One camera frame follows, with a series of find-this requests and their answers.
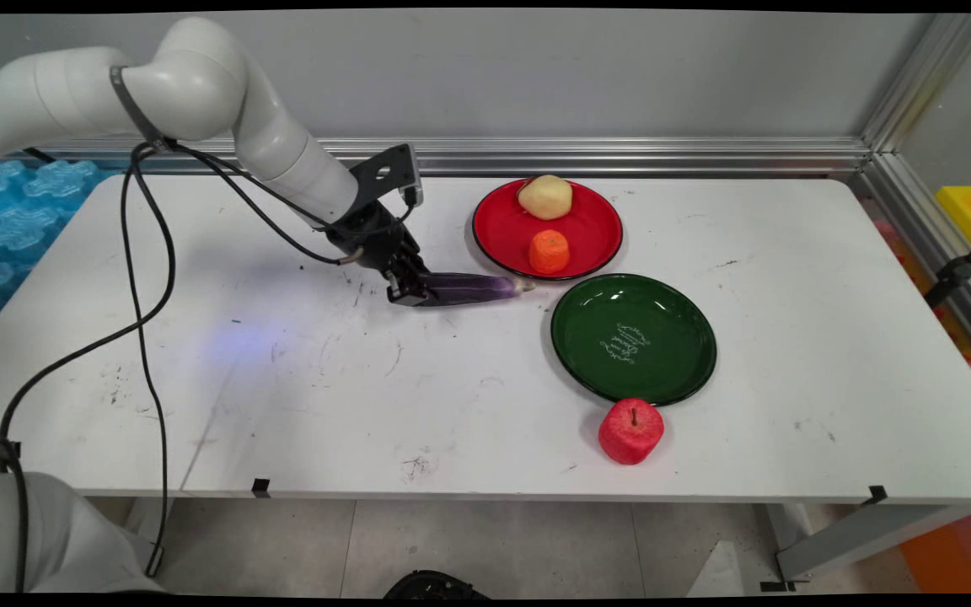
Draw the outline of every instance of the potato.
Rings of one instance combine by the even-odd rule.
[[[517,194],[520,207],[538,219],[563,218],[571,211],[571,184],[553,175],[531,180]]]

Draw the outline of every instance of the apple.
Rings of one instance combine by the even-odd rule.
[[[666,433],[666,422],[643,399],[618,400],[598,428],[598,444],[610,458],[624,465],[639,464]]]

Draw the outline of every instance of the plate rim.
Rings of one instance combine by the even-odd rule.
[[[684,295],[684,293],[681,293],[679,289],[677,289],[676,287],[671,287],[671,285],[667,283],[663,283],[662,281],[659,281],[657,279],[652,279],[651,277],[645,277],[643,276],[643,274],[635,274],[632,272],[610,272],[608,274],[598,274],[598,276],[596,277],[589,277],[589,279],[585,281],[581,281],[578,284],[571,285],[571,288],[567,289],[567,291],[564,292],[564,295],[561,295],[560,299],[556,300],[554,311],[552,311],[552,315],[550,316],[550,342],[554,347],[554,354],[556,355],[556,358],[558,358],[558,360],[560,361],[560,364],[563,366],[564,370],[566,370],[567,373],[571,375],[573,379],[575,379],[580,385],[582,385],[583,388],[590,389],[590,391],[593,392],[595,395],[601,396],[604,399],[609,400],[609,402],[617,402],[617,400],[613,400],[612,395],[606,395],[604,392],[600,391],[600,389],[594,388],[592,385],[587,384],[586,381],[583,381],[582,377],[579,377],[577,373],[575,373],[574,370],[571,369],[571,366],[567,364],[567,361],[564,360],[563,355],[560,353],[560,348],[558,347],[558,345],[556,345],[556,312],[560,311],[560,308],[564,303],[564,300],[567,299],[567,296],[571,295],[571,292],[575,291],[575,288],[579,287],[579,285],[586,284],[590,281],[609,279],[610,277],[639,277],[640,279],[645,279],[651,282],[658,283],[659,285],[662,285],[662,287],[665,287],[668,291],[677,293],[677,295],[684,298],[687,301],[687,303],[691,304],[691,307],[695,308],[696,311],[699,312],[699,315],[702,316],[702,319],[706,323],[706,329],[710,332],[710,350],[711,350],[711,353],[713,354],[713,358],[711,360],[709,368],[706,369],[705,376],[701,377],[698,383],[696,383],[693,388],[689,389],[689,391],[685,392],[684,395],[674,397],[674,399],[671,399],[671,400],[660,400],[660,402],[654,402],[654,403],[651,403],[651,405],[655,407],[664,407],[667,405],[679,403],[681,402],[681,400],[686,400],[691,395],[694,395],[696,392],[699,391],[699,389],[704,388],[704,385],[706,385],[706,383],[709,383],[710,378],[714,375],[714,370],[717,369],[717,335],[714,335],[714,327],[711,326],[710,321],[706,318],[706,314],[702,314],[701,308],[696,306],[695,301],[691,301],[689,296]]]
[[[620,213],[617,212],[616,207],[613,207],[613,203],[609,202],[608,197],[600,195],[600,193],[598,193],[598,190],[596,189],[589,188],[583,184],[578,184],[576,181],[565,180],[569,184],[577,184],[579,185],[579,187],[587,188],[590,191],[594,192],[594,195],[600,197],[600,199],[602,199],[602,201],[604,201],[605,204],[609,205],[610,210],[613,210],[613,214],[617,218],[617,224],[618,226],[620,226],[620,239],[618,239],[616,249],[613,249],[613,253],[610,253],[609,257],[606,258],[605,261],[602,261],[600,265],[594,266],[593,268],[587,270],[586,272],[571,274],[570,276],[566,276],[566,277],[544,277],[544,276],[541,276],[540,274],[520,272],[519,270],[509,268],[509,266],[502,264],[496,257],[493,257],[492,255],[490,255],[488,250],[486,250],[485,246],[482,246],[481,239],[478,238],[478,220],[477,220],[478,211],[481,210],[482,203],[486,202],[486,199],[488,199],[489,196],[493,196],[493,192],[496,192],[497,190],[500,190],[501,188],[506,187],[506,185],[517,184],[517,183],[520,183],[520,181],[525,181],[525,180],[529,180],[529,177],[523,177],[521,178],[521,180],[508,181],[508,183],[506,184],[500,184],[496,188],[493,188],[492,190],[489,191],[488,195],[482,196],[482,199],[478,200],[478,204],[475,205],[475,211],[473,212],[473,214],[470,215],[470,233],[475,237],[475,244],[478,245],[478,250],[481,250],[482,254],[485,255],[485,257],[489,258],[489,261],[492,261],[494,262],[494,264],[497,264],[502,269],[505,269],[513,274],[518,274],[518,276],[521,276],[521,277],[527,277],[528,279],[534,279],[539,281],[559,282],[559,281],[570,281],[573,279],[582,279],[582,277],[590,276],[590,274],[593,274],[594,272],[597,272],[598,270],[601,270],[602,268],[607,266],[609,262],[612,261],[613,258],[617,256],[617,253],[620,253],[620,247],[624,245],[624,222],[621,222]]]

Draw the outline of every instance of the white table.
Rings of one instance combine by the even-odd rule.
[[[602,272],[678,288],[717,338],[709,384],[660,410],[666,437],[636,466],[602,454],[610,403],[552,351],[551,311],[573,283],[480,306],[393,306],[380,274],[304,258],[218,178],[148,181],[178,252],[174,295],[146,327],[173,495],[250,496],[263,479],[273,497],[860,503],[879,485],[888,498],[859,512],[914,504],[890,529],[907,534],[971,510],[971,370],[837,181],[581,180],[625,226]],[[424,180],[408,224],[429,268],[502,273],[469,218],[506,181]],[[96,189],[0,314],[0,416],[32,373],[134,319],[121,183]],[[245,189],[301,242],[335,253]],[[136,187],[130,201],[147,310],[164,246]],[[46,378],[11,438],[26,470],[79,492],[158,495],[136,337]],[[793,548],[825,552],[820,535]],[[832,543],[833,556],[848,552]]]

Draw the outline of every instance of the floor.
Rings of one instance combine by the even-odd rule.
[[[98,500],[124,519],[118,500]],[[843,515],[810,512],[814,528]],[[685,596],[720,540],[745,594],[775,581],[765,508],[748,504],[179,499],[158,581],[176,593],[377,599],[437,569],[491,599]],[[897,549],[798,593],[913,593]]]

